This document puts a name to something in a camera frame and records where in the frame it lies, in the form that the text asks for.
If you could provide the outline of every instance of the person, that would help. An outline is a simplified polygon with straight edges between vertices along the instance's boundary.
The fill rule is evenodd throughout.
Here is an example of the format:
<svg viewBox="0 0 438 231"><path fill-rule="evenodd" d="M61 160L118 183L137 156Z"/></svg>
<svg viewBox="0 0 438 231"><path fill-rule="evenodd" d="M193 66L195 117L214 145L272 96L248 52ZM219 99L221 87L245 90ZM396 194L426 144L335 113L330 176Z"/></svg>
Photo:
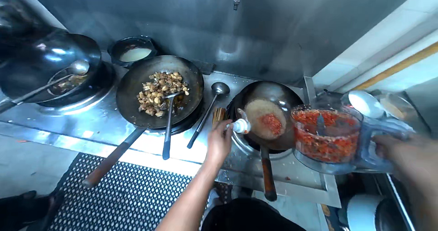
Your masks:
<svg viewBox="0 0 438 231"><path fill-rule="evenodd" d="M187 188L172 205L156 231L199 230L205 203L214 180L231 150L232 121L220 122L208 137L205 161ZM408 142L391 136L375 136L382 153L392 160L398 175L409 186L419 230L438 230L438 142L412 135ZM267 203L254 198L237 198L215 206L205 217L202 231L289 230L304 231L302 227L282 217Z"/></svg>
<svg viewBox="0 0 438 231"><path fill-rule="evenodd" d="M0 230L18 231L24 227L32 231L48 230L64 200L62 191L37 197L36 191L0 199Z"/></svg>

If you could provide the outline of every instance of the floor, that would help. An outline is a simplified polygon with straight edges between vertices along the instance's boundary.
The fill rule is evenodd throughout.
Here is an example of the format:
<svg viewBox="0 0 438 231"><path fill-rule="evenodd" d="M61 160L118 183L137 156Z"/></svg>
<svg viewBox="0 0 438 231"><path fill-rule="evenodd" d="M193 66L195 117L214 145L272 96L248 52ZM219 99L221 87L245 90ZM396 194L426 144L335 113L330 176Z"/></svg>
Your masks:
<svg viewBox="0 0 438 231"><path fill-rule="evenodd" d="M51 193L77 154L0 135L0 198L30 190ZM255 191L253 197L267 202L262 192ZM320 224L314 203L283 196L268 203L307 231L328 230L326 223Z"/></svg>

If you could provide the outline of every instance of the chopped red chili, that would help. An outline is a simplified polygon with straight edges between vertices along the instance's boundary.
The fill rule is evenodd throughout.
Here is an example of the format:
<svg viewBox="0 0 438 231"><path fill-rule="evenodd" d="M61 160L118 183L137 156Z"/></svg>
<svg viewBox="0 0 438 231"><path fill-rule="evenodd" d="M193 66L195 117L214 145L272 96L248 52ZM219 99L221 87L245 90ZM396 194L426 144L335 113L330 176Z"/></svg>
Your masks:
<svg viewBox="0 0 438 231"><path fill-rule="evenodd" d="M281 122L273 113L261 116L259 120L271 130L273 135L280 135Z"/></svg>
<svg viewBox="0 0 438 231"><path fill-rule="evenodd" d="M339 114L329 110L302 110L295 111L292 118L295 121L295 145L304 155L328 163L344 163L350 161L357 149L359 131L353 130L351 134L344 136L320 136L315 133L317 118L324 118L326 127L336 126L336 121L342 121L348 125L357 125L358 121L350 119L346 114Z"/></svg>

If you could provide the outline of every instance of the wok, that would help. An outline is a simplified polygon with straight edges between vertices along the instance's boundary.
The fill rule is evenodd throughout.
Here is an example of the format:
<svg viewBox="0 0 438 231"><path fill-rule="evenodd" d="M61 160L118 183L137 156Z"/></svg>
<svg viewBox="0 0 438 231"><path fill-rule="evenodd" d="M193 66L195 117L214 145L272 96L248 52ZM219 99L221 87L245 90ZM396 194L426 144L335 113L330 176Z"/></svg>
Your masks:
<svg viewBox="0 0 438 231"><path fill-rule="evenodd" d="M293 147L293 127L290 119L291 110L303 104L300 97L287 86L271 81L257 81L247 85L235 98L235 114L240 118L237 109L245 110L245 106L255 99L264 99L276 104L282 110L286 118L285 132L273 140L258 137L255 133L249 132L248 139L260 145L261 164L263 166L263 180L265 184L265 197L269 201L277 200L277 192L272 178L271 160L269 149L288 150Z"/></svg>
<svg viewBox="0 0 438 231"><path fill-rule="evenodd" d="M65 31L53 32L24 46L15 58L0 67L0 88L8 98L16 99L46 85L57 72L76 60L85 60L90 65L83 83L62 95L45 90L25 102L46 102L79 92L88 88L99 70L101 52L93 39Z"/></svg>
<svg viewBox="0 0 438 231"><path fill-rule="evenodd" d="M136 129L91 172L83 181L85 186L89 188L96 186L146 129L157 129L167 126L167 115L156 117L138 111L140 104L138 103L137 95L143 90L141 83L150 81L150 75L162 71L179 72L183 77L183 81L188 84L190 89L190 95L184 95L181 100L183 109L175 110L175 115L171 118L171 124L182 121L199 105L204 93L204 78L202 77L202 72L192 62L174 55L161 55L135 62L119 83L116 102L120 114L128 122L135 125ZM168 154L168 151L163 150L163 159L168 159L168 157L165 158L165 155Z"/></svg>

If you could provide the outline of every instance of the black shirt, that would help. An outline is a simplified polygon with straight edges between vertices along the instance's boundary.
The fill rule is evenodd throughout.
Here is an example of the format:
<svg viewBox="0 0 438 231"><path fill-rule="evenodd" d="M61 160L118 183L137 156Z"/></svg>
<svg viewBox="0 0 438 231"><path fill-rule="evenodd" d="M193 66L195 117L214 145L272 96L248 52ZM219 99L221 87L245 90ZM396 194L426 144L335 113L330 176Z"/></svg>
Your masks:
<svg viewBox="0 0 438 231"><path fill-rule="evenodd" d="M239 198L215 206L205 217L202 231L305 231L258 199Z"/></svg>

